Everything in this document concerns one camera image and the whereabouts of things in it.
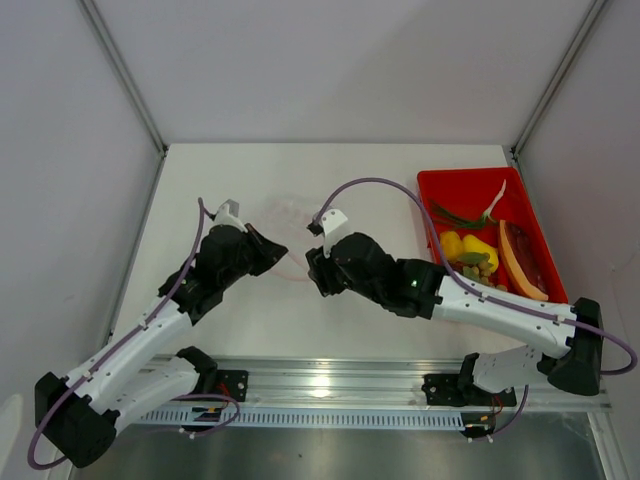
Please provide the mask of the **clear pink zip top bag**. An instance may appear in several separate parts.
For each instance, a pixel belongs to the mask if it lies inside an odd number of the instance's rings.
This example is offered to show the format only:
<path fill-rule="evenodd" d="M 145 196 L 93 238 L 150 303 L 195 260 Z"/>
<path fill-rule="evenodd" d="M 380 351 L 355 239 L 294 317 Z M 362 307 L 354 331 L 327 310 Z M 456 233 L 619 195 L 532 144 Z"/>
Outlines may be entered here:
<path fill-rule="evenodd" d="M 284 245 L 288 253 L 269 273 L 291 282 L 310 282 L 307 251 L 321 247 L 322 238 L 307 226 L 320 204 L 299 195 L 272 195 L 255 207 L 249 222 L 267 239 Z"/>

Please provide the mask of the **longan bunch with leaves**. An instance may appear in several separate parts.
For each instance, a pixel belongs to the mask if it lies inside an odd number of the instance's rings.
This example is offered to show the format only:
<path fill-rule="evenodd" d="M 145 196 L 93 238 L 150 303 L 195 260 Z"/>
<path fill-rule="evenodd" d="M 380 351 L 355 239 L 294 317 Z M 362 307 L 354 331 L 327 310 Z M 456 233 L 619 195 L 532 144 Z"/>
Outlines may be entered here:
<path fill-rule="evenodd" d="M 508 291 L 507 285 L 500 281 L 497 274 L 498 257 L 493 258 L 489 253 L 469 252 L 461 254 L 450 265 L 469 280 L 500 291 Z"/>

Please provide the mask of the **green scallion toy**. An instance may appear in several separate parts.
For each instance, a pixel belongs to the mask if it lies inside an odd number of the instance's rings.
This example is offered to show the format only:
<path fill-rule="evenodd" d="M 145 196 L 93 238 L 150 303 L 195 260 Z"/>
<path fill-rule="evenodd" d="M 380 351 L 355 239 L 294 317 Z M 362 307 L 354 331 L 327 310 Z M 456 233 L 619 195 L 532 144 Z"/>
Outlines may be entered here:
<path fill-rule="evenodd" d="M 485 210 L 475 218 L 466 218 L 462 217 L 458 214 L 447 210 L 435 200 L 429 201 L 429 206 L 431 207 L 431 212 L 435 216 L 435 222 L 447 225 L 452 227 L 453 229 L 470 229 L 470 230 L 482 230 L 487 225 L 496 225 L 499 223 L 497 219 L 495 219 L 492 214 L 493 210 L 497 206 L 497 204 L 501 201 L 506 193 L 507 182 L 503 181 L 501 188 L 496 193 L 490 204 L 485 208 Z"/>

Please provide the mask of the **toy ham slice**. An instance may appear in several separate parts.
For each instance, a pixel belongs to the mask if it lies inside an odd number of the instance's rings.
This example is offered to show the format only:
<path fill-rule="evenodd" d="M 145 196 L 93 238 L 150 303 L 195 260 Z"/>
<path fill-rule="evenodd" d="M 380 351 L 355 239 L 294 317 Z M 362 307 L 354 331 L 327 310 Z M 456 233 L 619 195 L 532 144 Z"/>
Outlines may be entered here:
<path fill-rule="evenodd" d="M 502 265 L 517 293 L 532 300 L 548 301 L 546 284 L 526 232 L 512 222 L 500 220 L 498 243 Z"/>

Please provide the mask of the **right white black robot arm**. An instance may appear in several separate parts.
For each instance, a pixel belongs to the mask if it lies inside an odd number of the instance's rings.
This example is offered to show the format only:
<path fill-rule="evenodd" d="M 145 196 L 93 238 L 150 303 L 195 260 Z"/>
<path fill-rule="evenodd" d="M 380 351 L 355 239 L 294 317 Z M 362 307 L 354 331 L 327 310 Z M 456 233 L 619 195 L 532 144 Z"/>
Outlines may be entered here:
<path fill-rule="evenodd" d="M 362 233 L 330 250 L 311 249 L 306 260 L 323 296 L 349 290 L 400 317 L 466 323 L 519 341 L 518 348 L 464 358 L 456 389 L 468 403 L 543 381 L 574 395 L 600 391 L 602 340 L 593 331 L 600 320 L 594 301 L 581 298 L 570 306 L 529 300 L 442 265 L 395 259 Z"/>

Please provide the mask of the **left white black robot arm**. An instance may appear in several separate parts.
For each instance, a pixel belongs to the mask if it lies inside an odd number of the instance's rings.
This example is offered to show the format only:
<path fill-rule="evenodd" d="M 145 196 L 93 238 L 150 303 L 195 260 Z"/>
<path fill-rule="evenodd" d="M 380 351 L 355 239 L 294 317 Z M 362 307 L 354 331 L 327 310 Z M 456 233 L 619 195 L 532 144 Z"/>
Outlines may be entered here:
<path fill-rule="evenodd" d="M 218 364 L 185 347 L 164 367 L 143 367 L 171 340 L 195 326 L 239 279 L 260 276 L 288 253 L 251 225 L 218 225 L 199 234 L 181 268 L 123 335 L 62 377 L 45 374 L 34 387 L 36 434 L 77 468 L 98 460 L 139 417 L 174 399 L 232 402 Z"/>

